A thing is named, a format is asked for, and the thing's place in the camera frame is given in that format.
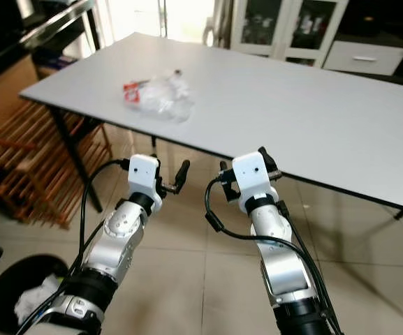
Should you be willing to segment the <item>white crumpled paper trash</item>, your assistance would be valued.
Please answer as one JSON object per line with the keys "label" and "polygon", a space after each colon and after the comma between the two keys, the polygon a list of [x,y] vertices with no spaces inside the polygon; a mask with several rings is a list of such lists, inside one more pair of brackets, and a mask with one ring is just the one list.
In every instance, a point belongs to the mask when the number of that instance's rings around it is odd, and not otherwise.
{"label": "white crumpled paper trash", "polygon": [[61,286],[61,282],[63,281],[64,277],[50,274],[48,277],[43,278],[41,284],[35,284],[23,290],[13,307],[13,312],[18,318],[18,326],[23,325],[29,316],[31,316],[51,294],[57,291],[57,288]]}

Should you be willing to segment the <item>black metal shelf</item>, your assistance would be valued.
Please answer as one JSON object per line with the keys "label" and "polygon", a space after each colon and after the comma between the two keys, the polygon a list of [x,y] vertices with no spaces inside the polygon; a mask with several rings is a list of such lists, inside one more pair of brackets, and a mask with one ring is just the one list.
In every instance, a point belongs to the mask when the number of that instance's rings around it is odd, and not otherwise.
{"label": "black metal shelf", "polygon": [[61,52],[93,36],[96,0],[0,0],[0,71],[28,53]]}

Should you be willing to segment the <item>blue flat box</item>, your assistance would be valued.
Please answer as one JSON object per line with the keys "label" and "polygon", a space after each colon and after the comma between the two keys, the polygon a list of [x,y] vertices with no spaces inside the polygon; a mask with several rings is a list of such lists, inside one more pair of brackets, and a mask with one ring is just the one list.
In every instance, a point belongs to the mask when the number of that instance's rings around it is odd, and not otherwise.
{"label": "blue flat box", "polygon": [[33,57],[33,61],[38,69],[58,71],[79,61],[80,58],[68,57],[68,55],[58,55],[58,57]]}

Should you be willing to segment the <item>white glass door cabinet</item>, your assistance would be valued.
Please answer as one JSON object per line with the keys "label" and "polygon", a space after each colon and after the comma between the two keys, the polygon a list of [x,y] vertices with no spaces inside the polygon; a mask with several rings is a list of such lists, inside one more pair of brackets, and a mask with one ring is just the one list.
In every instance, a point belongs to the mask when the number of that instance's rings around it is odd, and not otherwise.
{"label": "white glass door cabinet", "polygon": [[230,49],[320,68],[349,0],[233,0]]}

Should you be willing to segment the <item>white rectangular folding table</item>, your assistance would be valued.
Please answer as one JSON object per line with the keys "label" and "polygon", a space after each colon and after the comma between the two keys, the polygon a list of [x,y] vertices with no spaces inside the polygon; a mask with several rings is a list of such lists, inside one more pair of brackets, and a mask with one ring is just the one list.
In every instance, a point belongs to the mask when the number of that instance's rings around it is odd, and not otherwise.
{"label": "white rectangular folding table", "polygon": [[[187,121],[130,112],[124,84],[181,71]],[[403,86],[133,33],[20,95],[231,159],[265,147],[288,177],[403,210]]]}

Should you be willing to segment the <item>white drawer unit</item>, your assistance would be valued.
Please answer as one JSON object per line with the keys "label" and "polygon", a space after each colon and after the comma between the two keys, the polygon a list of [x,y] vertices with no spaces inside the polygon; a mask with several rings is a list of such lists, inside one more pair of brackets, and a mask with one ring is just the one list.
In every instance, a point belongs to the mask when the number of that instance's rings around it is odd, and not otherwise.
{"label": "white drawer unit", "polygon": [[336,40],[325,58],[323,69],[393,75],[402,59],[402,47]]}

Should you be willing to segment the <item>clear bubble wrap bag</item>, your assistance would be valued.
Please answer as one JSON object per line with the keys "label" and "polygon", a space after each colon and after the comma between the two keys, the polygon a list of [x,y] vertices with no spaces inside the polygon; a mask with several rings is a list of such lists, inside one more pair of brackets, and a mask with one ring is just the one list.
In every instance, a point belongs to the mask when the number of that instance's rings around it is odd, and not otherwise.
{"label": "clear bubble wrap bag", "polygon": [[127,108],[142,116],[182,124],[195,110],[188,81],[180,69],[146,80],[130,81],[122,86]]}

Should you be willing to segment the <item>black round rubbish bin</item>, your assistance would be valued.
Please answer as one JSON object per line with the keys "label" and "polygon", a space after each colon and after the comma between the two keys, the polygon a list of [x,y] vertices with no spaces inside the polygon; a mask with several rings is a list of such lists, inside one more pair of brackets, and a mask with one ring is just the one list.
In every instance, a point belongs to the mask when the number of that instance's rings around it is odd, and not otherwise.
{"label": "black round rubbish bin", "polygon": [[68,266],[58,256],[41,254],[28,256],[0,274],[0,332],[16,335],[20,326],[13,307],[23,290],[41,284],[50,274],[64,277]]}

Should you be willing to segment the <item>brown wooden slatted rack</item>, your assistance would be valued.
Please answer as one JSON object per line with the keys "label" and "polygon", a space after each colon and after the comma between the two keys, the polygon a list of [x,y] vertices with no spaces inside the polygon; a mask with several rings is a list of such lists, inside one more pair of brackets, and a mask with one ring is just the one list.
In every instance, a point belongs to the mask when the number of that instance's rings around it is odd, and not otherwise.
{"label": "brown wooden slatted rack", "polygon": [[41,103],[20,103],[0,125],[2,207],[21,223],[67,230],[83,189],[48,109]]}

